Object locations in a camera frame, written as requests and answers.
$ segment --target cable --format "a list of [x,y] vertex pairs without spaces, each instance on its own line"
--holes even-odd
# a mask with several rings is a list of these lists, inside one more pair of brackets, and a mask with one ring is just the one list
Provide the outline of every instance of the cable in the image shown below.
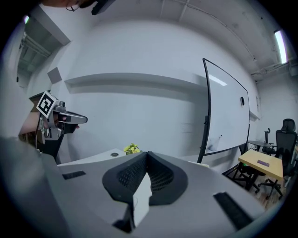
[[38,123],[37,123],[37,127],[36,127],[36,131],[35,131],[35,148],[37,149],[37,132],[38,132],[38,128],[39,128],[39,123],[41,121],[41,113],[39,114],[38,117]]

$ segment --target drawing on whiteboard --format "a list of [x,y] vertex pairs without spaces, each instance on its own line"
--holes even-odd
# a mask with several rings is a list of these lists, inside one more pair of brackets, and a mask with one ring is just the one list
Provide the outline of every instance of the drawing on whiteboard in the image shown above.
[[208,150],[210,151],[217,151],[219,140],[221,139],[223,135],[220,135],[218,138],[210,138],[209,144],[210,146],[208,147]]

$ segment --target white table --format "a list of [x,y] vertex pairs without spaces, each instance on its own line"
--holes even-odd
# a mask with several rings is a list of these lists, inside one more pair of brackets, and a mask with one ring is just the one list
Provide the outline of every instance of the white table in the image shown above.
[[[112,153],[118,153],[119,155],[117,157],[113,157],[111,156]],[[125,156],[125,152],[118,150],[118,149],[113,149],[110,151],[106,151],[104,153],[100,153],[88,158],[84,158],[84,159],[79,159],[76,161],[72,161],[72,162],[68,162],[68,163],[64,163],[58,166],[65,166],[65,165],[78,165],[78,164],[86,164],[86,163],[94,163],[94,162],[99,162],[99,161],[104,161],[107,159],[115,159],[115,158],[119,158],[121,156]]]

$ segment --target fluorescent tube light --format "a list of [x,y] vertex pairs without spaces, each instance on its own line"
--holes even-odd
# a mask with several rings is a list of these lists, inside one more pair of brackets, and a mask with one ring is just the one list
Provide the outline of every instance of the fluorescent tube light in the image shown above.
[[227,85],[225,82],[223,82],[220,79],[212,76],[211,74],[209,74],[208,77],[209,77],[210,80],[212,80],[212,81],[214,81],[214,82],[216,82],[216,83],[218,83],[218,84],[220,84],[222,86],[226,86]]
[[285,53],[285,46],[284,46],[284,40],[283,36],[281,34],[281,31],[275,32],[276,40],[278,41],[278,47],[279,47],[279,53],[281,58],[281,63],[284,64],[287,62],[287,56]]
[[24,17],[24,23],[27,24],[28,20],[29,20],[29,17],[28,16],[25,16]]

